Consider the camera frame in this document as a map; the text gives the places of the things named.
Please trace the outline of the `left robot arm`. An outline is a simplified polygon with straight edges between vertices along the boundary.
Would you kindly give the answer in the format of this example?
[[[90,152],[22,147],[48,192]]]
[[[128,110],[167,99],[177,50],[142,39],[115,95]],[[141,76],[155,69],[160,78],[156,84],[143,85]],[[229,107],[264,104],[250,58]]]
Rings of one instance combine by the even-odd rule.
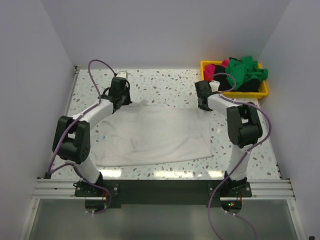
[[[91,130],[122,106],[131,103],[128,73],[121,71],[112,78],[110,87],[102,92],[95,104],[73,116],[61,116],[54,135],[49,171],[53,172],[53,162],[59,156],[73,165],[81,179],[97,185],[102,175],[89,157]]]

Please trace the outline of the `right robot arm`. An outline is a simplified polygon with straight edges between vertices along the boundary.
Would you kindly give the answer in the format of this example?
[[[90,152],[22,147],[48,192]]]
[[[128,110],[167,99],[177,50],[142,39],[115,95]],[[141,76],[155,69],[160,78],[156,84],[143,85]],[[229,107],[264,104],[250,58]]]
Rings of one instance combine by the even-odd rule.
[[[263,135],[258,107],[252,102],[236,102],[213,91],[209,82],[196,82],[195,90],[198,108],[204,111],[216,111],[227,120],[227,134],[232,143],[231,158],[225,177],[231,181],[247,178],[250,147],[258,143]]]

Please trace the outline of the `white t shirt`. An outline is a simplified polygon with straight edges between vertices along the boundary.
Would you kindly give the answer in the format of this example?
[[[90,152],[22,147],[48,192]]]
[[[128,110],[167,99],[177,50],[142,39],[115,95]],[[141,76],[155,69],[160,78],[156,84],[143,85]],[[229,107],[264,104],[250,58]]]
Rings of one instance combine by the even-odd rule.
[[[211,157],[210,114],[196,107],[121,107],[99,125],[91,159],[103,167],[175,163]]]

